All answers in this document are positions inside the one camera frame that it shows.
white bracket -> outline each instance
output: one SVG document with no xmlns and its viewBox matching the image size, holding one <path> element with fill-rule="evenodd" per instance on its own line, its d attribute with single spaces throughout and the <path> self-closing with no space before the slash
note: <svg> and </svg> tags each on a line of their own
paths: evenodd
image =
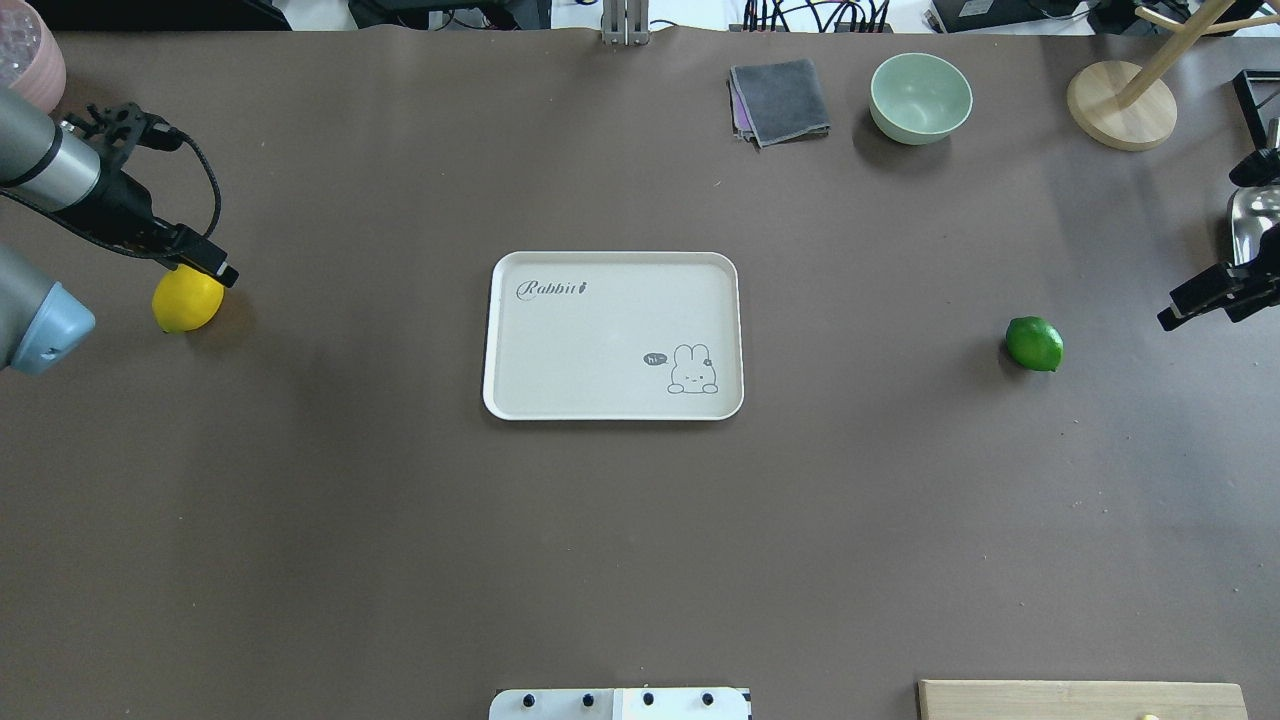
<svg viewBox="0 0 1280 720">
<path fill-rule="evenodd" d="M 604 0 L 600 38 L 605 45 L 648 45 L 649 0 Z"/>
<path fill-rule="evenodd" d="M 742 688 L 575 688 L 503 691 L 489 720 L 751 720 Z"/>
</svg>

white metal plate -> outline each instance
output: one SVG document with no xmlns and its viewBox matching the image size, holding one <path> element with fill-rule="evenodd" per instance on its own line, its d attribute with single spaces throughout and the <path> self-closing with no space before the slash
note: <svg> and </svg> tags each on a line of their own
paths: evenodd
<svg viewBox="0 0 1280 720">
<path fill-rule="evenodd" d="M 503 691 L 489 720 L 750 720 L 749 698 L 750 691 L 723 687 Z"/>
<path fill-rule="evenodd" d="M 717 252 L 512 252 L 484 402 L 506 420 L 723 420 L 742 405 L 737 270 Z"/>
</svg>

lime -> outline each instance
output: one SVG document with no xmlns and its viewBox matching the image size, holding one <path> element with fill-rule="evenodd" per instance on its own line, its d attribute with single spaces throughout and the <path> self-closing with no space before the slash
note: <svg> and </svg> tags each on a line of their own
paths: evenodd
<svg viewBox="0 0 1280 720">
<path fill-rule="evenodd" d="M 151 296 L 151 313 L 160 329 L 166 333 L 184 333 L 207 323 L 223 304 L 227 288 L 214 278 L 178 265 L 160 278 Z"/>
<path fill-rule="evenodd" d="M 1062 364 L 1062 336 L 1044 318 L 1009 320 L 1005 346 L 1019 365 L 1032 370 L 1057 370 Z"/>
</svg>

green lime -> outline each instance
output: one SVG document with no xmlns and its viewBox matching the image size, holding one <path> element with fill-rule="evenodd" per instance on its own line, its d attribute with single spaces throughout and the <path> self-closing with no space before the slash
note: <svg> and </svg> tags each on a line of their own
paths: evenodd
<svg viewBox="0 0 1280 720">
<path fill-rule="evenodd" d="M 1032 370 L 1057 370 L 1062 364 L 1062 336 L 1044 318 L 1009 320 L 1005 346 L 1019 365 Z"/>
</svg>

folded cloth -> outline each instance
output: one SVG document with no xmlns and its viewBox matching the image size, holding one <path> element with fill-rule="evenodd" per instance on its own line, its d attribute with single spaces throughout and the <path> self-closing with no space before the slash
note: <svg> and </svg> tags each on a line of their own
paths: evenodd
<svg viewBox="0 0 1280 720">
<path fill-rule="evenodd" d="M 774 65 L 733 65 L 730 68 L 730 97 L 735 105 L 735 126 L 739 124 L 739 108 L 750 124 L 750 133 L 737 127 L 739 136 L 754 136 L 760 147 L 805 135 L 827 135 L 831 129 L 818 70 L 809 59 Z"/>
</svg>

